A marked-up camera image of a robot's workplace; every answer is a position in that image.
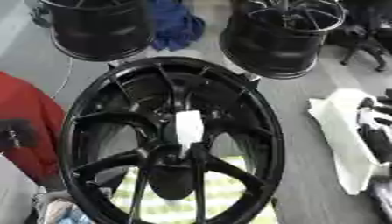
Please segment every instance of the office chair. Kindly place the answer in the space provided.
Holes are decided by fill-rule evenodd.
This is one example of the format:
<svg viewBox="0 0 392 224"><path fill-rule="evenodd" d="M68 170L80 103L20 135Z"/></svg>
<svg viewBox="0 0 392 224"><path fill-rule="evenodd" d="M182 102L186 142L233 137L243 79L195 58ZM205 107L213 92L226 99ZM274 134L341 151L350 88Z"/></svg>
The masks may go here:
<svg viewBox="0 0 392 224"><path fill-rule="evenodd" d="M346 22L331 34L328 41L348 49L340 64L346 66L353 55L362 50L375 58L379 66L377 72L385 70L386 62L382 55L384 47L375 39L382 20L388 16L392 3L389 0L344 0L347 10Z"/></svg>

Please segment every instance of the wheel rim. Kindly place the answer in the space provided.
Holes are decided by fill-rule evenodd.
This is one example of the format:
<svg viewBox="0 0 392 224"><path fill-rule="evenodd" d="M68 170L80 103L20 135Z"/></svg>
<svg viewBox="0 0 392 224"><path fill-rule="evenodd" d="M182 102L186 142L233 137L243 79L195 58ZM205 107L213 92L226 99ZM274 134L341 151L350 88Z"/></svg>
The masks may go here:
<svg viewBox="0 0 392 224"><path fill-rule="evenodd" d="M162 88L149 88L146 93L141 93L140 88L145 88L143 83L149 83L151 87L161 85ZM149 223L137 217L137 205L143 197L143 188L152 180L151 169L159 168L156 163L159 153L165 154L165 151L178 147L165 137L163 129L176 111L198 109L206 126L203 143L195 144L189 150L189 155L176 164L185 166L192 174L198 208L195 222L248 223L268 203L280 181L284 168L284 142L269 104L247 85L244 79L223 67L187 58L144 59L104 74L80 95L64 122L59 161L66 187L80 208L98 223L125 223L130 218L131 223ZM216 89L220 89L223 96L217 94ZM140 97L137 101L135 97L139 96L136 92L145 96L155 94L157 97L152 97L150 101ZM115 103L116 107L113 107L107 98L110 103L121 99L118 100L121 103ZM88 144L92 142L88 141L91 137L88 133L97 130L97 123L132 126L139 136L137 150L126 150L98 161L88 161L85 154L88 154ZM209 153L212 142L222 132L246 136L256 145L244 148L244 154L253 159L253 174ZM140 168L130 213L124 213L111 204L100 193L99 184L95 182L97 172L119 165L136 165ZM169 166L172 164L164 164L165 168ZM247 188L228 210L209 220L205 217L205 171L234 177Z"/></svg>

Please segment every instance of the yellow striped cloth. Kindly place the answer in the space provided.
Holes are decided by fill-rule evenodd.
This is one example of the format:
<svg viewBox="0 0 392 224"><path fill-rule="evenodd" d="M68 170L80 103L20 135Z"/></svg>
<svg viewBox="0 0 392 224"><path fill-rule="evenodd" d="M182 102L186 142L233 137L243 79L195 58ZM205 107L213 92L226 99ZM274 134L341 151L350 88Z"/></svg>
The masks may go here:
<svg viewBox="0 0 392 224"><path fill-rule="evenodd" d="M224 157L223 160L245 170L242 157ZM137 168L129 168L127 175L115 191L112 203L124 212L130 210L133 191L137 179ZM205 175L206 217L212 218L233 205L242 195L245 186L237 179L217 173ZM144 221L158 224L192 223L196 214L194 192L182 200L168 201L158 197L148 185L142 200L141 217ZM269 203L250 223L277 224L277 216Z"/></svg>

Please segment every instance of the white fabric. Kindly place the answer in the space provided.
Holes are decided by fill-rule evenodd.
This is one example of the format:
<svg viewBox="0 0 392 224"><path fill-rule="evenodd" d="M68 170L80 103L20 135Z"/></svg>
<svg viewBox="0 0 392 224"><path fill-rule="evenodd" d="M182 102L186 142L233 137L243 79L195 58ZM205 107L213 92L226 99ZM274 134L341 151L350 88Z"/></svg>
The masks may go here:
<svg viewBox="0 0 392 224"><path fill-rule="evenodd" d="M176 114L177 140L182 145L181 157L191 148L193 143L201 142L204 135L204 124L198 110L181 111Z"/></svg>
<svg viewBox="0 0 392 224"><path fill-rule="evenodd" d="M38 186L1 155L0 183L0 223L25 223L32 211L32 196L38 192Z"/></svg>
<svg viewBox="0 0 392 224"><path fill-rule="evenodd" d="M376 102L359 89L341 88L324 100L309 100L308 112L316 118L332 148L339 183L352 195L366 190L370 178L389 167L389 163L379 163L357 132L357 108L367 97Z"/></svg>

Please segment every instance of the floor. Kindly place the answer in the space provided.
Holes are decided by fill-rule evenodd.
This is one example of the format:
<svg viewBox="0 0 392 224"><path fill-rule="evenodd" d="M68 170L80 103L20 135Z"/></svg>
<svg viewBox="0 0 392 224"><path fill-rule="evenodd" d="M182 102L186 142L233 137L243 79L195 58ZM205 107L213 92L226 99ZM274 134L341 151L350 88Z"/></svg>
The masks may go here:
<svg viewBox="0 0 392 224"><path fill-rule="evenodd" d="M228 1L187 2L207 23L204 37L186 50L154 52L149 49L135 58L180 55L209 60L233 68L218 46L218 36L229 14ZM378 224L366 196L346 195L338 184L332 153L317 124L306 114L307 99L326 97L336 88L362 88L380 95L392 87L392 67L375 73L375 63L357 54L349 66L341 66L344 51L325 47L317 66L296 80L262 79L258 89L275 109L283 126L287 162L276 193L279 216L284 224ZM0 3L0 70L26 79L52 95L67 73L68 58L52 45L48 30L29 21L23 1ZM73 75L59 93L57 102L67 109L91 81L103 74L103 63L74 62Z"/></svg>

